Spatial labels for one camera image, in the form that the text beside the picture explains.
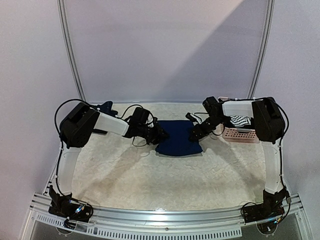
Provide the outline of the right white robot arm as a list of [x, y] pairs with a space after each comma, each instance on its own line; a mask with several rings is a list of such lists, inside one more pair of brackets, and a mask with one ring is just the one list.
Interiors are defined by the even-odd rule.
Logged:
[[208, 136], [218, 125], [232, 116], [253, 119], [254, 130], [262, 144], [265, 157], [265, 195], [286, 195], [282, 177], [282, 139], [286, 133], [285, 120], [280, 106], [273, 97], [256, 99], [217, 100], [211, 96], [202, 103], [208, 114], [202, 123], [197, 123], [189, 134], [192, 142]]

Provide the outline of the blue garment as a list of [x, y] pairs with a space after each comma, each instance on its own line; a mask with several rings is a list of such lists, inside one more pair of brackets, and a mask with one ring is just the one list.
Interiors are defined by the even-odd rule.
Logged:
[[155, 151], [169, 157], [186, 157], [200, 154], [203, 149], [198, 141], [190, 141], [189, 136], [194, 124], [190, 120], [160, 120], [159, 125], [168, 134]]

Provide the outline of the dark blue denim jeans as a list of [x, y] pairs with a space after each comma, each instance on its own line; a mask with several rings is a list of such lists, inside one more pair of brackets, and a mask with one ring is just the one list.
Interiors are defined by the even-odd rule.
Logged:
[[[118, 115], [118, 111], [113, 109], [113, 102], [110, 100], [104, 102], [103, 104], [94, 105], [93, 108], [97, 111], [113, 117], [116, 117]], [[101, 129], [93, 129], [93, 133], [105, 136], [108, 132]]]

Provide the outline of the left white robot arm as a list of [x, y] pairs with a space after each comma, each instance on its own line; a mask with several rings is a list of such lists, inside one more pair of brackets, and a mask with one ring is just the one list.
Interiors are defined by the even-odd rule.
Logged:
[[133, 114], [124, 119], [107, 114], [98, 106], [80, 101], [56, 127], [60, 153], [56, 164], [55, 189], [62, 196], [72, 194], [72, 180], [82, 148], [95, 130], [131, 139], [143, 138], [147, 145], [157, 145], [169, 137], [153, 114], [137, 105]]

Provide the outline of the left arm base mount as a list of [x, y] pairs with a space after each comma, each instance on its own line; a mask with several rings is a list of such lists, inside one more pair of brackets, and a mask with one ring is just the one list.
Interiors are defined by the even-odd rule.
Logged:
[[59, 195], [51, 185], [49, 187], [49, 196], [51, 198], [48, 213], [69, 221], [80, 221], [88, 223], [93, 216], [94, 209], [87, 203], [75, 199], [72, 194]]

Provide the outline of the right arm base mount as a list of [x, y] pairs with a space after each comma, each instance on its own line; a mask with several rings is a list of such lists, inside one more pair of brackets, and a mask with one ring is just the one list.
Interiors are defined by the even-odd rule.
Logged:
[[290, 193], [283, 189], [271, 194], [263, 191], [263, 202], [247, 202], [241, 209], [240, 214], [246, 224], [256, 223], [257, 230], [264, 236], [273, 235], [278, 225], [288, 216], [291, 210]]

